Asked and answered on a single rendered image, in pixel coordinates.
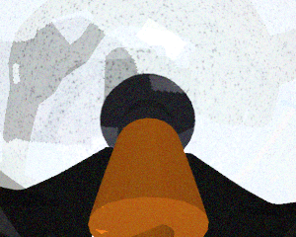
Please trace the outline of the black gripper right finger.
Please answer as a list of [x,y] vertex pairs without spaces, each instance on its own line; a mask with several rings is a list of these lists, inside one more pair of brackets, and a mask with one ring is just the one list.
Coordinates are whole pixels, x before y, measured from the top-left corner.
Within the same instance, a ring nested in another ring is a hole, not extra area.
[[291,237],[296,201],[274,204],[243,189],[191,153],[185,153],[208,218],[204,237]]

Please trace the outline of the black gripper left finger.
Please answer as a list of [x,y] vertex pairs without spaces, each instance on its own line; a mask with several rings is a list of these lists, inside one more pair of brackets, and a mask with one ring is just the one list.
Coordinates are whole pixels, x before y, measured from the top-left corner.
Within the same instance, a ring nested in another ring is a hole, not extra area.
[[6,237],[93,237],[89,218],[112,147],[28,189],[0,187],[0,233]]

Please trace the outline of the orange knob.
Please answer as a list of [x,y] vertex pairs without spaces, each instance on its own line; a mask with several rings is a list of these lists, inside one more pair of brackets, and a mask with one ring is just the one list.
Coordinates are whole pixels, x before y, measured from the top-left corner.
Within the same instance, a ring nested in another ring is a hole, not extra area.
[[142,118],[124,128],[88,224],[93,237],[204,237],[206,210],[170,125]]

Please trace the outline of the black stepped pedestal with shaft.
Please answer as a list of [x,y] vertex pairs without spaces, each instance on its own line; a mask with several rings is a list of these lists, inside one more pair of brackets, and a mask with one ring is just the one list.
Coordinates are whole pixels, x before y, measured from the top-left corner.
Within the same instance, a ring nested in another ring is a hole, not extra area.
[[175,82],[156,74],[140,74],[113,87],[101,107],[102,137],[108,147],[137,119],[159,119],[180,136],[183,149],[192,138],[195,110],[191,99]]

